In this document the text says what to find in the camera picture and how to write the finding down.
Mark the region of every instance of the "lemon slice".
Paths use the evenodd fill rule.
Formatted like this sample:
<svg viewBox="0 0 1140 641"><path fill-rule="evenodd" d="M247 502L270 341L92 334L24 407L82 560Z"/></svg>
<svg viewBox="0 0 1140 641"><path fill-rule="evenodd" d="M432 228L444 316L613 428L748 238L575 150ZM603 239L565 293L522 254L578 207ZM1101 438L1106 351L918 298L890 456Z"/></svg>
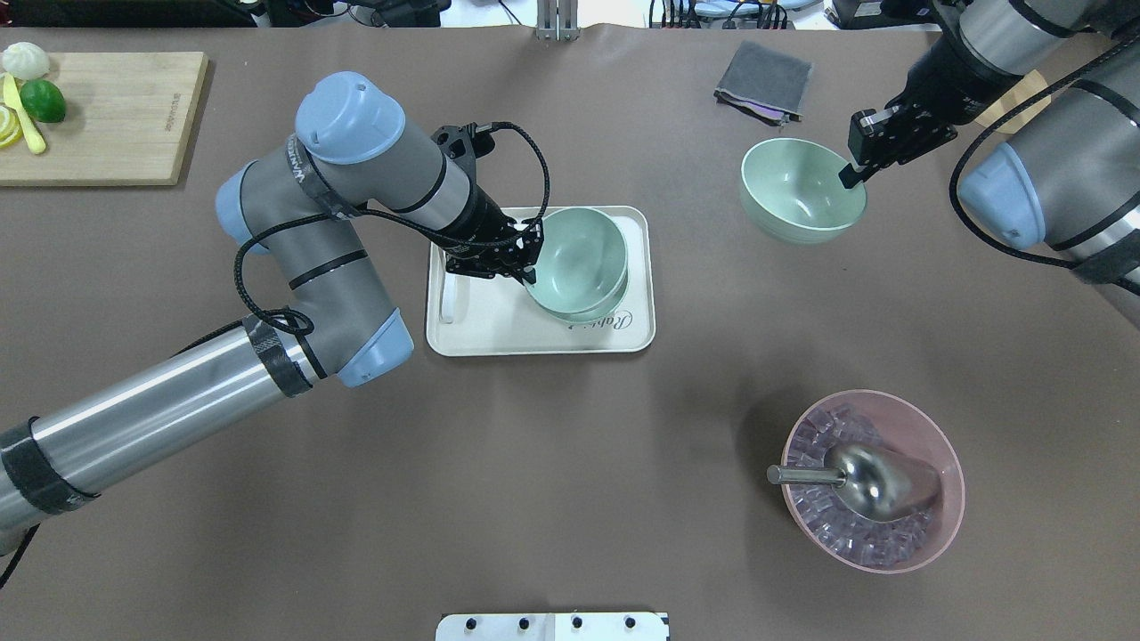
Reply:
<svg viewBox="0 0 1140 641"><path fill-rule="evenodd" d="M7 111L9 111L8 107L0 106L0 112L7 112ZM19 123L14 122L14 124L15 127L8 128L7 125L2 125L3 129L0 129L0 149L11 145L13 143L24 137L24 130L21 129Z"/></svg>
<svg viewBox="0 0 1140 641"><path fill-rule="evenodd" d="M7 138L19 128L19 119L11 108L0 105L0 139Z"/></svg>

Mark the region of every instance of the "robotic arm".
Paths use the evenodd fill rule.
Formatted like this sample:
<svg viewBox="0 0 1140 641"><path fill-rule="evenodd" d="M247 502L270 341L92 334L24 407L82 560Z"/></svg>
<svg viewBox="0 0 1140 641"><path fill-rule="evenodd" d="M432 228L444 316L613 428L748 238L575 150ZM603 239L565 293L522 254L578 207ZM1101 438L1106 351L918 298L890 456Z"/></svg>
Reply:
<svg viewBox="0 0 1140 641"><path fill-rule="evenodd" d="M885 1L883 10L904 1ZM931 0L943 35L906 75L903 91L880 111L852 115L855 162L840 173L847 188L894 163L905 164L958 136L967 124L1065 40L1093 25L1124 39L1140 18L1129 0Z"/></svg>
<svg viewBox="0 0 1140 641"><path fill-rule="evenodd" d="M960 13L947 3L933 5L943 36L911 68L903 92L882 111L852 116L855 162L840 179L850 188L952 140L954 125L972 121L1066 38L1091 26L1119 43L959 187L984 133L955 169L951 200L995 249L1106 285L1101 293L1140 327L1140 2L976 0ZM968 219L959 197L992 236ZM1042 242L1061 258L1021 251Z"/></svg>
<svg viewBox="0 0 1140 641"><path fill-rule="evenodd" d="M412 338L351 218L399 218L448 252L449 271L534 282L540 214L519 230L474 180L475 157L504 127L513 128L446 127L429 138L363 75L321 80L294 135L215 202L228 234L277 259L296 302L267 314L246 297L258 313L238 326L0 432L0 555L48 517L329 374L356 387L404 363ZM363 209L369 200L393 213Z"/></svg>

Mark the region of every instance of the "brown table surface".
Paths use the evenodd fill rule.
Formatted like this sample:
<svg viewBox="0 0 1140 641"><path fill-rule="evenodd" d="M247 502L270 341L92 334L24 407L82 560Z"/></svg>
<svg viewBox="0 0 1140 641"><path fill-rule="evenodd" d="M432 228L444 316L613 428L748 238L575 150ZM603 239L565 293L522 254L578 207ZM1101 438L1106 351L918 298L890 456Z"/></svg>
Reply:
<svg viewBox="0 0 1140 641"><path fill-rule="evenodd" d="M956 221L947 176L979 129L872 180L866 217L826 245L781 244L738 202L751 145L844 149L850 113L897 92L934 34L3 34L211 59L176 187L0 193L8 423L244 314L214 193L343 68L427 131L520 123L549 160L554 204L644 212L658 320L640 354L445 358L423 335L426 241L359 222L412 359L360 389L327 381L47 521L0 595L3 641L426 640L446 612L633 608L667 611L674 639L1135 639L1140 334L1069 275ZM815 64L801 123L781 131L712 98L743 39ZM1043 71L1102 47L1081 39ZM537 204L529 151L498 141L480 184L504 206ZM285 302L271 261L250 262L259 299ZM831 559L762 480L796 417L852 388L914 403L961 459L964 525L919 571Z"/></svg>

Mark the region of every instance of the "black cable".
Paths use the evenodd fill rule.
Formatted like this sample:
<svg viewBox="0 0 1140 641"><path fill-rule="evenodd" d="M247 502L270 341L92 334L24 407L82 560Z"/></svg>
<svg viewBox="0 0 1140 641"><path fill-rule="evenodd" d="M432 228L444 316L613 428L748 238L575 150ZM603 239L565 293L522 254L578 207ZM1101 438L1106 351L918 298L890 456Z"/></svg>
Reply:
<svg viewBox="0 0 1140 641"><path fill-rule="evenodd" d="M27 532L24 533L24 539L19 542L19 547L16 549L16 552L11 555L11 560L8 561L8 568L3 570L2 575L0 575L0 590L3 590L5 584L7 584L8 579L11 578L11 574L16 571L16 566L24 557L24 552L27 551L27 546L32 543L32 537L35 536L35 532L38 529L40 529L40 524L35 524L34 526L27 528Z"/></svg>
<svg viewBox="0 0 1140 641"><path fill-rule="evenodd" d="M234 320L233 323L230 323L230 324L228 324L226 326L218 327L213 332L210 332L209 334L202 336L201 339L198 339L198 340L192 342L190 344L184 347L182 349L176 351L174 356L178 356L179 354L182 354L184 351L189 351L189 350L198 347L202 343L210 342L210 341L217 339L218 336L225 334L226 332L229 332L230 330L236 330L236 328L238 328L241 326L242 326L242 322L241 320Z"/></svg>
<svg viewBox="0 0 1140 641"><path fill-rule="evenodd" d="M749 2L747 2L744 0L738 0L736 6L733 7L732 11L728 13L728 17L725 18L724 23L725 24L732 23L732 19L734 17L736 17L736 11L739 11L741 7L743 7L744 5L748 5L748 3ZM758 13L758 16L764 15L764 5L760 3L760 0L752 0L752 3L755 3L760 9L759 13Z"/></svg>
<svg viewBox="0 0 1140 641"><path fill-rule="evenodd" d="M522 21L519 19L519 16L514 15L514 11L511 10L511 7L506 6L506 2L499 0L499 6L506 9L507 14L511 14L511 17L514 18L515 24L522 24Z"/></svg>
<svg viewBox="0 0 1140 641"><path fill-rule="evenodd" d="M779 0L772 0L772 3L768 5L768 10L764 17L764 26L760 27L759 25L757 25L757 29L767 29L767 30L788 29L788 11L780 6Z"/></svg>
<svg viewBox="0 0 1140 641"><path fill-rule="evenodd" d="M367 26L367 27L381 26L381 25L376 24L376 15L377 15L376 14L376 9L373 9L372 13L368 14L368 22L364 22L360 18L356 17L355 13L349 11L349 17L352 18L352 22L355 22L355 23L357 23L359 25L363 25L363 26Z"/></svg>
<svg viewBox="0 0 1140 641"><path fill-rule="evenodd" d="M349 13L349 9L352 8L352 5L345 5L344 10L339 14L321 14L320 11L312 8L312 5L309 3L309 0L304 0L304 8L308 9L309 13L315 16L320 16L323 18L339 18L344 14Z"/></svg>
<svg viewBox="0 0 1140 641"><path fill-rule="evenodd" d="M511 237L504 238L502 241L489 241L489 242L471 241L466 238L453 238L445 234L440 234L435 229L424 227L418 222L413 222L412 220L407 220L405 218L401 218L394 213L390 213L386 211L380 211L374 209L361 209L359 210L360 214L374 216L376 218L383 218L385 220L398 222L405 227L408 227L409 229L414 229L423 234L424 236L427 236L430 241L440 245L466 245L469 248L478 248L478 249L495 249L495 248L505 248L507 245L513 245L520 238L522 238L524 234L531 232L535 228L535 226L537 226L538 222L543 219L543 217L546 216L546 208L547 205L549 205L551 202L551 169L546 164L546 157L543 156L543 152L542 149L538 148L538 144L535 143L535 139L531 138L530 135L527 133L526 130L523 130L518 124L506 121L492 122L488 125L486 132L494 133L496 131L502 131L504 129L510 129L515 133L518 133L519 136L521 136L522 139L527 141L527 145L529 145L530 148L535 152L535 156L538 159L538 164L543 168L543 204L538 208L538 213L532 219L530 219L527 226L523 227L521 230L516 232ZM256 245L261 241L264 241L269 236L272 236L274 234L278 234L287 229L295 229L296 227L302 227L304 225L312 225L314 222L320 222L323 220L332 220L332 219L328 218L327 214L318 213L314 216L307 216L304 218L298 218L296 220L290 220L288 222L282 222L280 225L274 225L272 227L269 227L268 229L261 232L260 234L254 235L252 238L242 243L242 246L238 248L237 250L237 255L234 258L234 286L237 289L237 295L241 297L242 302L245 303L245 307L254 316L260 318L263 323L266 323L267 325L269 325L275 330L285 332L286 334L301 335L301 336L311 334L314 330L312 319L310 319L308 316L295 309L282 308L282 309L266 310L258 307L258 303L253 302L253 298L250 295L250 292L245 289L245 281L243 277L243 265L245 262L245 254L247 254L250 250L253 249L254 245ZM283 318L285 323L278 322L277 320L278 318ZM211 332L206 336L198 339L189 347L185 348L182 351L186 351L186 349L190 349L193 347L202 344L207 340L217 338L231 328L234 327L227 326L217 330L214 332Z"/></svg>
<svg viewBox="0 0 1140 641"><path fill-rule="evenodd" d="M489 242L470 241L465 238L453 238L445 234L440 234L435 229L432 229L430 227L424 227L418 222L413 222L406 218L401 218L394 213L389 213L386 211L381 211L375 209L364 209L360 210L360 213L364 216L375 216L377 218L383 218L384 220L391 220L392 222L398 222L409 229L413 229L415 232L423 234L424 236L427 236L430 241L440 245L466 245L469 248L478 248L478 249L495 249L515 244L519 241L519 238L522 238L524 234L534 229L535 226L538 225L538 221L542 220L543 217L546 214L546 208L551 202L551 169L546 164L546 157L543 156L543 152L542 149L538 148L538 144L535 143L534 138L531 138L530 135L527 133L518 124L505 121L492 122L489 125L488 133L494 133L496 131L502 131L504 129L510 129L515 133L518 133L519 136L522 136L522 139L526 140L527 144L530 146L531 151L535 152L535 156L538 159L538 164L543 168L543 204L538 208L538 213L535 214L535 218L530 219L530 222L528 222L526 227L523 227L520 232L515 233L513 236L504 238L502 241L489 241Z"/></svg>
<svg viewBox="0 0 1140 641"><path fill-rule="evenodd" d="M1061 89L1064 89L1068 84L1073 83L1077 79L1084 76L1089 72L1091 72L1091 71L1100 67L1101 65L1104 65L1108 60L1110 60L1114 57L1116 57L1121 51L1123 51L1124 49L1131 47L1138 40L1140 40L1140 34L1133 35L1129 40L1125 40L1125 41L1116 44L1115 47L1113 47L1108 51L1105 51L1100 56L1098 56L1098 57L1093 58L1092 60L1085 63L1084 66L1082 66L1081 68L1074 71L1073 73L1066 75L1065 78L1062 78L1062 79L1058 80L1057 82L1050 84L1049 87L1042 89L1041 91L1037 91L1036 94L1034 94L1033 96L1031 96L1029 98L1027 98L1024 103L1021 103L1018 106L1016 106L1012 109L1010 109L1009 113L1007 113L1005 115L1003 115L1000 119L997 119L993 124L991 124L990 127L985 128L985 130L983 130L982 133L979 133L978 137L975 138L972 143L970 143L970 146L966 148L966 152L962 154L962 157L959 159L958 164L954 165L954 171L951 172L951 175L950 175L950 205L951 205L951 208L954 209L954 213L958 214L958 219L962 221L962 225L964 225L967 229L969 229L970 232L972 232L975 236L977 236L979 240L982 240L982 242L986 243L991 248L993 248L993 249L995 249L995 250L997 250L997 251L1000 251L1000 252L1002 252L1002 253L1004 253L1007 255L1011 255L1013 258L1019 258L1021 260L1027 260L1029 262L1037 262L1037 263L1048 265L1048 266L1051 266L1051 267L1064 267L1065 269L1073 269L1073 268L1080 266L1078 262L1075 262L1075 261L1072 261L1072 260L1064 260L1064 259L1059 259L1059 258L1052 258L1052 257L1047 257L1047 255L1040 255L1040 254L1035 254L1035 253L1024 252L1024 251L1016 250L1016 249L1013 249L1013 248L1011 248L1011 246L1009 246L1009 245L1007 245L1004 243L1001 243L1001 242L996 241L993 236L991 236L990 234L987 234L984 230L982 230L982 228L976 222L974 222L974 220L969 217L969 214L966 213L966 209L962 206L962 202L958 197L958 184L959 184L959 180L961 179L962 171L966 169L966 163L968 163L970 161L970 157L972 157L974 153L978 151L978 147L980 147L982 144L985 143L987 138L990 138L990 136L992 136L995 131L997 131L997 129L1000 127L1002 127L1007 122L1013 120L1015 117L1017 117L1018 115L1020 115L1023 112L1025 112L1026 109L1028 109L1033 105L1040 103L1041 100L1043 100L1047 97L1056 94L1057 91L1060 91ZM1135 283L1132 283L1127 278L1118 278L1117 281L1113 282L1112 284L1116 285L1116 286L1119 286L1119 287L1123 287L1123 289L1132 292L1132 293L1140 294L1140 285L1137 285Z"/></svg>
<svg viewBox="0 0 1140 641"><path fill-rule="evenodd" d="M689 14L685 16L685 29L700 29L701 18L697 15L697 0L690 0Z"/></svg>
<svg viewBox="0 0 1140 641"><path fill-rule="evenodd" d="M307 216L304 218L298 218L296 220L290 220L288 222L282 222L280 225L274 225L272 227L261 232L260 234L253 236L249 241L242 243L242 246L237 249L237 255L234 258L234 286L237 289L237 295L241 297L242 302L245 303L246 309L250 310L254 316L260 318L264 324L270 327L285 332L286 334L292 334L294 336L304 336L312 333L312 320L301 314L295 309L271 309L264 310L258 307L258 303L253 302L253 298L250 292L245 289L245 279L242 275L242 266L245 261L245 254L250 253L250 250L254 245L264 241L274 234L285 232L286 229L294 229L296 227L302 227L304 225L312 225L314 222L320 222L321 220L332 220L328 216L324 213L317 213L314 216ZM296 326L280 323L277 318L285 318L286 320L294 320L298 323Z"/></svg>

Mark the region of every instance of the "lime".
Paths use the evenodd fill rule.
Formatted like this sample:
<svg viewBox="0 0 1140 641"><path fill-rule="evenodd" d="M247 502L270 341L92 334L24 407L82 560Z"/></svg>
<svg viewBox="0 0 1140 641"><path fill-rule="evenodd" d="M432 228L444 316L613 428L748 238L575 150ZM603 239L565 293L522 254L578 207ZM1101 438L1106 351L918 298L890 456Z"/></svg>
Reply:
<svg viewBox="0 0 1140 641"><path fill-rule="evenodd" d="M27 115L40 122L59 122L67 115L67 103L49 80L28 80L19 88L19 102Z"/></svg>

